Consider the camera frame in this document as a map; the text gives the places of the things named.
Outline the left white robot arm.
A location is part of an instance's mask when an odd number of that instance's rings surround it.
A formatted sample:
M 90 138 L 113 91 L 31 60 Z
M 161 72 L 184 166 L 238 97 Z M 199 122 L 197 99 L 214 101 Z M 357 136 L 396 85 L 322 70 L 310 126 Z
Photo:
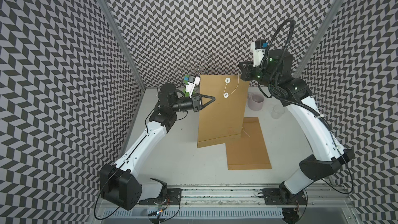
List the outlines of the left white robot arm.
M 125 210 L 146 200 L 157 204 L 168 201 L 167 184 L 151 178 L 146 183 L 138 181 L 140 170 L 150 153 L 177 121 L 178 112 L 198 112 L 216 100 L 203 103 L 203 94 L 178 96 L 173 84 L 164 84 L 158 92 L 158 101 L 145 121 L 145 129 L 137 141 L 113 164 L 104 165 L 99 172 L 100 197 Z

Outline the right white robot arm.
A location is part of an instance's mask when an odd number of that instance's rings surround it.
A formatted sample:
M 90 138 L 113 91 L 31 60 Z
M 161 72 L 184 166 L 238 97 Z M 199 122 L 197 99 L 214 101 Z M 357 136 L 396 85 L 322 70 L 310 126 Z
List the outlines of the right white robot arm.
M 355 158 L 355 153 L 334 136 L 307 83 L 291 75 L 292 55 L 272 50 L 266 58 L 265 53 L 265 48 L 255 49 L 253 61 L 239 63 L 241 79 L 267 86 L 271 96 L 296 119 L 312 150 L 312 154 L 302 160 L 299 168 L 279 186 L 279 198 L 282 203 L 288 203 L 312 183 L 336 173 Z

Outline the brown kraft file bag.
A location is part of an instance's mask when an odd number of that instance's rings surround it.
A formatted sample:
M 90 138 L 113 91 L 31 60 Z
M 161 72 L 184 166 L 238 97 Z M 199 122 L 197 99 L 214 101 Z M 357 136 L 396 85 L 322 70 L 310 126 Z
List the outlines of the brown kraft file bag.
M 244 118 L 240 139 L 226 143 L 228 170 L 272 168 L 259 118 Z

